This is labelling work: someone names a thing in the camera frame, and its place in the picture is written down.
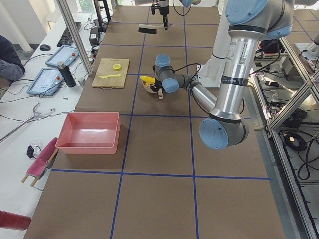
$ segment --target red tube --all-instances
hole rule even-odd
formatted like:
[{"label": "red tube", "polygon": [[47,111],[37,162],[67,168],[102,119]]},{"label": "red tube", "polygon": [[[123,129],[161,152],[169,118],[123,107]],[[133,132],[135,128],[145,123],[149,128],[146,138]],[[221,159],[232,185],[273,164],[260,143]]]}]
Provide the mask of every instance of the red tube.
[{"label": "red tube", "polygon": [[0,228],[25,230],[29,227],[30,222],[30,217],[0,211]]}]

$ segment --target keyboard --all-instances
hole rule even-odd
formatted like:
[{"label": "keyboard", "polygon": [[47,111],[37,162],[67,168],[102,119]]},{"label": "keyboard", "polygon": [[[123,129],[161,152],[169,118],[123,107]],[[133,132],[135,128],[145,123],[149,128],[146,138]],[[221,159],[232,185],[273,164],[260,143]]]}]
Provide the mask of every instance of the keyboard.
[{"label": "keyboard", "polygon": [[[81,27],[81,23],[80,22],[76,22],[75,23],[76,27],[78,28],[78,30],[80,30]],[[72,36],[68,30],[68,28],[66,28],[58,42],[58,44],[56,44],[57,47],[60,47],[62,45],[68,45],[70,46],[72,44],[73,40],[72,40]]]}]

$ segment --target computer mouse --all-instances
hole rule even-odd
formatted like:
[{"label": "computer mouse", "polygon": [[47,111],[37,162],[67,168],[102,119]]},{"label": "computer mouse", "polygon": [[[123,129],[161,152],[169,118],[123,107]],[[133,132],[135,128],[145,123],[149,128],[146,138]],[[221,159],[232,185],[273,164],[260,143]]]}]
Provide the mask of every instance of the computer mouse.
[{"label": "computer mouse", "polygon": [[46,45],[46,44],[40,45],[41,51],[49,51],[50,49],[51,47],[49,45]]}]

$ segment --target blue tablet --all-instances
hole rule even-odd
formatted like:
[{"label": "blue tablet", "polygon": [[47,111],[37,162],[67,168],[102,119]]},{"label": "blue tablet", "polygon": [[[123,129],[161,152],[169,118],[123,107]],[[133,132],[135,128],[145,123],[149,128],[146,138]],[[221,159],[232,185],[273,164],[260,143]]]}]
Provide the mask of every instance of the blue tablet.
[{"label": "blue tablet", "polygon": [[63,61],[69,66],[79,56],[78,50],[73,46],[62,45],[46,62],[48,66],[58,67],[58,62]]},{"label": "blue tablet", "polygon": [[60,87],[63,77],[59,70],[42,68],[26,91],[32,95],[51,96]]}]

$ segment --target black bottle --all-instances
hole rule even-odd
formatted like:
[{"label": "black bottle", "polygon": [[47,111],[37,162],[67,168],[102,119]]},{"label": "black bottle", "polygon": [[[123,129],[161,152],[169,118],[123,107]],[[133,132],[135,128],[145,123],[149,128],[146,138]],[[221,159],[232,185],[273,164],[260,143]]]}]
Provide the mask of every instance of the black bottle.
[{"label": "black bottle", "polygon": [[63,61],[58,62],[58,67],[61,75],[64,78],[65,83],[68,87],[73,87],[76,85],[75,80],[73,79],[73,76],[71,74],[70,68],[64,64]]}]

